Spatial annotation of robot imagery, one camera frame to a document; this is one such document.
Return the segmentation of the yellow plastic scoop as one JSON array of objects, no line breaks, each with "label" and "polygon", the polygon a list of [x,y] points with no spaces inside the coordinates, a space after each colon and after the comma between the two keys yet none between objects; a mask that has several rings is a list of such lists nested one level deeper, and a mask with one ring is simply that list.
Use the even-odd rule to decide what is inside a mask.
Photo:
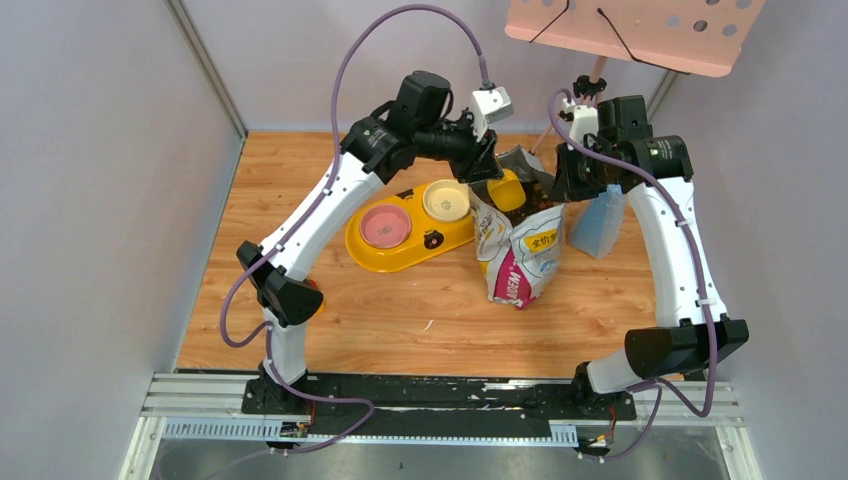
[{"label": "yellow plastic scoop", "polygon": [[504,168],[500,179],[489,179],[486,189],[495,207],[502,212],[517,210],[527,200],[519,177],[510,169]]}]

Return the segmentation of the pet food bag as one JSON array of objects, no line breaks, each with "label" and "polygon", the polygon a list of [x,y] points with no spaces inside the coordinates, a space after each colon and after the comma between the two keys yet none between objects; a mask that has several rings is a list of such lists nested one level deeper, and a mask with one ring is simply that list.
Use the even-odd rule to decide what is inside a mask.
[{"label": "pet food bag", "polygon": [[[549,196],[554,176],[538,157],[516,146],[497,159],[521,182],[539,182]],[[485,183],[471,187],[475,253],[489,301],[523,309],[553,280],[563,251],[565,204],[552,201],[553,207],[513,226],[509,212],[498,210],[491,201]]]}]

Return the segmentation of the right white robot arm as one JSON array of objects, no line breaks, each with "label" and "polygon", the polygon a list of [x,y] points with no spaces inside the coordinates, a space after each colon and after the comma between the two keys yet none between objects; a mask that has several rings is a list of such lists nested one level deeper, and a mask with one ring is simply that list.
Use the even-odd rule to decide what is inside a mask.
[{"label": "right white robot arm", "polygon": [[567,89],[549,100],[548,114],[563,137],[557,182],[568,202],[590,199],[609,185],[626,195],[646,245],[656,297],[656,326],[627,332],[623,347],[585,362],[571,403],[596,417],[611,394],[667,387],[696,416],[712,410],[718,363],[749,338],[732,319],[710,274],[694,212],[691,158],[678,135],[657,136],[641,96],[599,104],[595,131],[573,137],[560,116]]}]

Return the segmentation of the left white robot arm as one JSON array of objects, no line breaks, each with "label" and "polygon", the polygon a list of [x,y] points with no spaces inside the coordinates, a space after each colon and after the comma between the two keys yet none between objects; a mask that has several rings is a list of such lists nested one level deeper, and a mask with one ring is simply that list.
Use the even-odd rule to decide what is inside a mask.
[{"label": "left white robot arm", "polygon": [[324,300],[308,282],[318,255],[363,203],[419,158],[445,161],[462,184],[502,177],[493,123],[513,113],[503,87],[472,93],[455,120],[454,95],[443,77],[415,71],[396,97],[355,122],[337,144],[322,179],[260,244],[243,242],[237,258],[255,288],[270,343],[259,376],[247,385],[244,411],[293,413],[306,400],[305,334]]}]

